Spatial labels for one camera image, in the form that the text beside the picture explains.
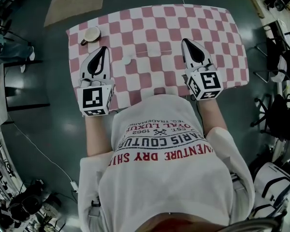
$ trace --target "white cloth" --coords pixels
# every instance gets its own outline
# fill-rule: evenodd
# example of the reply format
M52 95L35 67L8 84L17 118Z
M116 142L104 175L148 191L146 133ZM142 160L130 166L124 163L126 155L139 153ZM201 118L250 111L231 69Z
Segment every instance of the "white cloth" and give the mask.
M78 209L84 232L133 232L167 212L228 225L252 209L252 178L233 138L213 128L204 139L181 97L153 96L120 112L112 148L81 160ZM230 172L244 189L233 188ZM98 197L101 207L91 207Z

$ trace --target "person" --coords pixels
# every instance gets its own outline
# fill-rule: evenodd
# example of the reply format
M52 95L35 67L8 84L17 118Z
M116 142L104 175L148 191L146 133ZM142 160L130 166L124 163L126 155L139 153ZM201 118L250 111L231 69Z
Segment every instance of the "person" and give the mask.
M0 59L3 61L24 61L27 59L34 60L35 53L33 46L23 45L14 41L6 40L0 34ZM20 66L23 73L26 69L25 65Z
M248 167L216 100L156 95L114 116L86 117L80 162L83 232L214 232L245 220L254 204Z

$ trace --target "pink and white tablecloth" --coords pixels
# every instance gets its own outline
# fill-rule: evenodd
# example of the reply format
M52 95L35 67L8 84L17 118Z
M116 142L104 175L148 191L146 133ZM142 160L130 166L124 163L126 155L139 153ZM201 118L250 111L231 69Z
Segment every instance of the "pink and white tablecloth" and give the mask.
M87 28L98 26L98 42L81 46ZM110 110L132 106L155 94L191 94L184 83L181 41L202 44L220 71L224 88L248 83L248 65L237 26L226 9L169 4L115 12L67 31L72 85L78 88L81 63L95 49L107 46L115 95ZM122 61L129 57L128 65Z

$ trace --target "black chair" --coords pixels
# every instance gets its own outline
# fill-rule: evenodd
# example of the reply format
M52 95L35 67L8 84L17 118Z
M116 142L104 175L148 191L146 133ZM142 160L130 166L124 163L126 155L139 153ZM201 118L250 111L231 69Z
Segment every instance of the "black chair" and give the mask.
M281 141L290 141L290 108L287 107L287 100L281 95L276 95L272 104L269 101L268 107L258 98L255 99L255 102L259 102L264 109L264 116L258 121L252 122L250 126L254 127L265 120L264 129L260 133L269 134Z
M266 38L266 54L258 47L258 45L256 45L255 48L267 57L267 70L254 71L253 73L266 83L268 83L270 79L272 79L272 81L274 82L290 80L290 46L282 38ZM286 67L286 70L281 69L281 66L278 66L281 56L285 59L287 63L287 66L284 66ZM264 79L259 75L259 73L262 72L268 73L267 79Z

